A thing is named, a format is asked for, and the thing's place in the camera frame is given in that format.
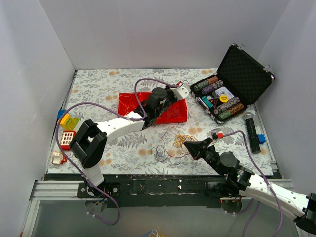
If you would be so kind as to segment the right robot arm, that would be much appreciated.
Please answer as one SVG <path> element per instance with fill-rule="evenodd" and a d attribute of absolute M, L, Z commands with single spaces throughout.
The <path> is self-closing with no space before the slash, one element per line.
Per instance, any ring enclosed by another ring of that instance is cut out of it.
<path fill-rule="evenodd" d="M 232 152 L 219 154 L 212 139 L 184 142 L 193 160 L 203 159 L 218 174 L 224 175 L 224 192 L 229 196 L 242 195 L 279 209 L 297 227 L 310 234 L 316 233 L 316 195 L 288 190 L 245 168 Z"/>

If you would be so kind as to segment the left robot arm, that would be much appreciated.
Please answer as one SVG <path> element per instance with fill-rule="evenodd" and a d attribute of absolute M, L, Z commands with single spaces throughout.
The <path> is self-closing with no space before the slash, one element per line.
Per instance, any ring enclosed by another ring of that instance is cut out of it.
<path fill-rule="evenodd" d="M 104 177 L 99 167 L 108 142 L 131 132 L 142 131 L 156 123 L 158 117 L 177 102 L 174 88 L 155 88 L 147 100 L 128 113 L 126 118 L 94 123 L 86 120 L 70 143 L 70 149 L 80 161 L 83 176 L 90 182 L 88 191 L 93 197 L 101 197 L 105 191 Z"/>

